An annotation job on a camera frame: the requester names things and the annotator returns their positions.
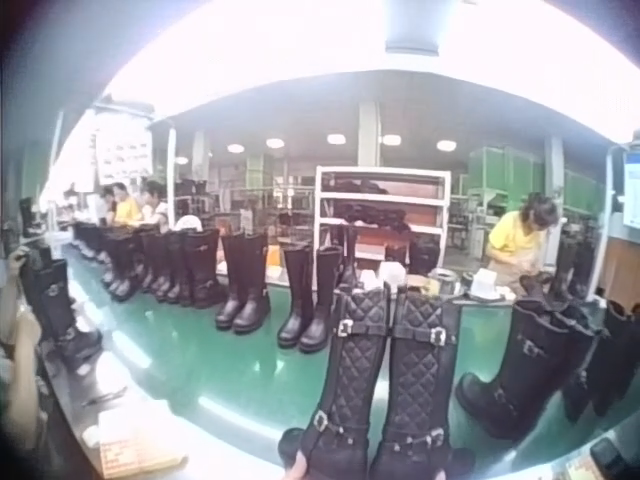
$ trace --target dark hair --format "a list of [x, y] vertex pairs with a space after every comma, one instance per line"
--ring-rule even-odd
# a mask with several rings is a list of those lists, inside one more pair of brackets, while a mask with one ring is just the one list
[[156, 180], [148, 180], [144, 184], [144, 191], [153, 197], [164, 198], [166, 196], [165, 190], [164, 185]]
[[102, 187], [102, 198], [106, 197], [107, 195], [113, 197], [113, 187], [111, 185]]
[[520, 210], [520, 219], [522, 223], [531, 219], [538, 227], [549, 228], [558, 223], [558, 207], [551, 198], [534, 192]]
[[128, 193], [126, 185], [122, 182], [116, 182], [113, 185], [111, 185], [111, 187], [117, 188], [118, 190], [122, 190], [123, 192]]

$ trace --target hand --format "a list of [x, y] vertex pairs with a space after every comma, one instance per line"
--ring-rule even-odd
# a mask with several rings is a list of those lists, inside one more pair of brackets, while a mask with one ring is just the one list
[[35, 315], [28, 307], [20, 307], [16, 316], [16, 344], [26, 343], [35, 348], [40, 341], [42, 328]]
[[16, 278], [18, 275], [20, 275], [20, 267], [24, 265], [28, 252], [29, 248], [23, 245], [11, 252], [11, 254], [9, 255], [9, 276], [11, 278]]
[[[296, 455], [296, 463], [293, 464], [291, 470], [284, 474], [282, 480], [307, 480], [307, 459], [302, 453]], [[438, 472], [433, 480], [447, 480], [444, 471]]]

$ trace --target woman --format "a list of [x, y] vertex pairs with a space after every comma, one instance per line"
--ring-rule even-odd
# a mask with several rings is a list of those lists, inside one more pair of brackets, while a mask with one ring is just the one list
[[498, 274], [496, 284], [522, 294], [520, 276], [540, 271], [546, 230], [558, 223], [558, 207], [549, 197], [532, 193], [520, 211], [506, 213], [489, 234], [489, 270]]

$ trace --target shelving unit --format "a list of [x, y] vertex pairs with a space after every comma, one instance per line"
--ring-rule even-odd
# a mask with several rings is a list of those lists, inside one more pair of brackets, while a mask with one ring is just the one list
[[[427, 196], [408, 196], [379, 193], [346, 193], [323, 190], [323, 178], [333, 180], [369, 180], [386, 184], [416, 184], [416, 186], [435, 186], [437, 195], [433, 198]], [[314, 223], [313, 246], [314, 250], [320, 247], [321, 229], [324, 225], [347, 224], [341, 218], [333, 216], [333, 202], [351, 200], [361, 203], [378, 203], [407, 205], [417, 207], [435, 207], [438, 209], [436, 225], [420, 225], [407, 221], [407, 226], [414, 233], [438, 235], [440, 237], [440, 258], [438, 265], [442, 266], [444, 252], [447, 244], [447, 224], [449, 220], [449, 204], [451, 201], [451, 172], [437, 170], [419, 170], [392, 167], [317, 167], [314, 195]], [[358, 228], [377, 230], [376, 225], [355, 223]], [[358, 245], [356, 257], [363, 260], [384, 260], [384, 252], [375, 245]]]

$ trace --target pillar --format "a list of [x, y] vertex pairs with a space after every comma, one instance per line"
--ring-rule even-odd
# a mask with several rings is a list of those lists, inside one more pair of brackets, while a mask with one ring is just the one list
[[204, 130], [198, 130], [193, 137], [191, 155], [191, 173], [194, 180], [209, 179], [209, 164], [211, 163], [209, 137]]
[[[545, 140], [544, 175], [545, 195], [554, 199], [558, 206], [558, 214], [562, 219], [564, 215], [564, 146], [560, 137], [553, 136]], [[561, 223], [549, 230], [542, 262], [544, 266], [555, 267], [556, 265], [561, 231]]]
[[380, 106], [373, 101], [360, 103], [358, 125], [358, 166], [380, 166]]

